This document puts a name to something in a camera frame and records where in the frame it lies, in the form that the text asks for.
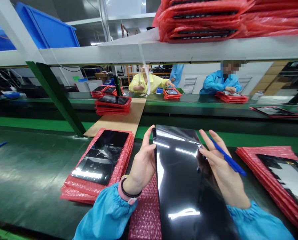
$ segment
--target green support pole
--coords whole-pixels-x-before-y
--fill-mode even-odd
[[[75,133],[83,137],[86,130],[50,67],[43,63],[26,63]]]

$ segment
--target black bracelet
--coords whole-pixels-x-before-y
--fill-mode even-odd
[[[140,194],[142,193],[142,190],[140,193],[138,193],[137,195],[130,195],[128,193],[126,193],[126,191],[123,189],[123,182],[126,180],[127,178],[124,178],[122,181],[121,181],[121,190],[123,192],[124,195],[126,195],[127,197],[130,197],[130,198],[137,198],[140,196]]]

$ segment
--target worker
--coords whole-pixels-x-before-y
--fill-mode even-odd
[[[184,64],[174,64],[172,65],[172,70],[170,74],[170,81],[177,87],[179,87],[179,83],[181,81],[181,75]]]
[[[241,61],[224,61],[221,70],[208,75],[199,94],[216,94],[217,91],[228,91],[231,94],[242,89],[239,75],[235,74],[241,67]]]
[[[149,72],[151,68],[150,65],[146,66]],[[151,73],[148,74],[150,78],[150,93],[156,93],[157,88],[166,88],[171,86],[175,88],[176,86],[169,80],[163,79]],[[129,84],[129,91],[130,92],[138,92],[138,93],[147,93],[148,92],[148,78],[145,71],[145,66],[140,67],[140,73],[135,75],[132,79],[132,82]]]
[[[135,155],[130,174],[119,183],[101,191],[92,209],[79,223],[74,240],[119,239],[135,211],[142,189],[156,172],[155,144],[149,144],[152,125],[145,133],[140,151]],[[239,173],[236,173],[216,150],[208,135],[199,131],[207,149],[199,149],[207,157],[217,184],[227,203],[228,211],[237,226],[241,240],[293,240],[281,220],[265,212],[247,197]],[[230,155],[223,140],[209,131],[218,145]]]

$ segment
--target wooden board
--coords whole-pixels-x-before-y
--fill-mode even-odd
[[[146,98],[132,98],[130,113],[127,115],[105,115],[102,116],[88,131],[86,137],[94,137],[100,128],[119,131],[132,131],[136,135],[140,118],[145,107]]]

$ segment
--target blue smock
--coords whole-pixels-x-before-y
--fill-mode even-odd
[[[93,208],[79,223],[74,240],[119,239],[138,205],[123,200],[118,183],[101,191]],[[241,240],[293,240],[280,219],[265,212],[254,201],[249,209],[227,206]]]
[[[225,78],[223,77],[223,71],[221,70],[211,73],[206,77],[199,94],[216,94],[217,91],[224,91],[226,87],[235,87],[236,92],[239,92],[242,87],[239,84],[238,79],[239,75],[230,74],[226,81],[224,81]]]
[[[172,70],[171,70],[171,74],[170,74],[170,78],[169,80],[171,81],[172,78],[175,78],[175,81],[171,81],[176,88],[179,87],[179,83],[181,80],[181,75],[182,75],[182,70],[184,68],[184,64],[174,64],[172,65]]]

